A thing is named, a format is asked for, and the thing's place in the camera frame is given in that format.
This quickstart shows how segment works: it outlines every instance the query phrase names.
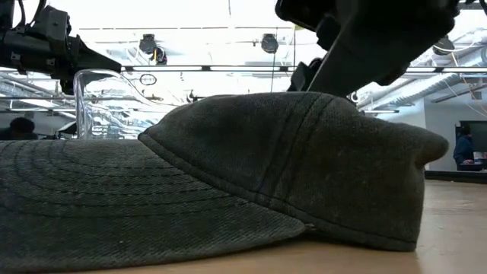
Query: white wall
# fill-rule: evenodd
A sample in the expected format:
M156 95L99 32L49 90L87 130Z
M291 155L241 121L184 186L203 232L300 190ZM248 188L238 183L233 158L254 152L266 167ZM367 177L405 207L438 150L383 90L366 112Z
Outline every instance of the white wall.
M457 170L453 159L456 140L455 126L459 126L460 121L486 121L487 113L482 110L479 103L487 110L487 100L474 101L468 94L437 104L425 100L426 129L442 135L450 143L446 155L430 163L430 170Z
M400 107L398 111L399 113L379 114L377 118L392 123L406 123L423 129L426 128L425 101L423 99L413 102L411 107ZM425 169L430 170L429 164L426 164Z

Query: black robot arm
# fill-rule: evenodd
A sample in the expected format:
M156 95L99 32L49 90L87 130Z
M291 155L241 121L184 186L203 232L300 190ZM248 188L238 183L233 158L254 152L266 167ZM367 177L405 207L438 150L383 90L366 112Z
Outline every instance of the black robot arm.
M278 0L275 12L317 33L327 54L300 64L290 91L346 97L371 83L387 85L454 27L459 0Z
M73 93L73 78L82 69L121 71L118 62L89 49L79 36L70 37L68 13L51 6L44 8L44 2L40 1L33 24L21 22L15 28L14 0L0 3L0 67L51 75L61 80L66 94Z

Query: baseball cap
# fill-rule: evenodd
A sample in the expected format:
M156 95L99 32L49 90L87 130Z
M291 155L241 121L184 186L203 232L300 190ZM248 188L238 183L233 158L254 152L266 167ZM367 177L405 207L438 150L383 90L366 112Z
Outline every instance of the baseball cap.
M0 142L0 269L146 266L323 235L412 251L447 141L314 92L215 96L138 140Z

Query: table surface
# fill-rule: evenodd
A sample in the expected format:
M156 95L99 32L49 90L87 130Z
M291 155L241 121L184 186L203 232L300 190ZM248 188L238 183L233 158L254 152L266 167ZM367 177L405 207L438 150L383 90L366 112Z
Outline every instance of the table surface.
M219 258L90 272L152 273L485 274L487 185L428 181L418 248L395 253L310 240Z

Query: clear acrylic stand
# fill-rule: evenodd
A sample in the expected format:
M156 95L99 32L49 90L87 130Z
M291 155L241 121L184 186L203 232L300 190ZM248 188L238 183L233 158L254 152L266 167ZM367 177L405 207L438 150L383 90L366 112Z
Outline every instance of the clear acrylic stand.
M129 79L100 69L75 75L78 139L136 139L177 106L145 98Z

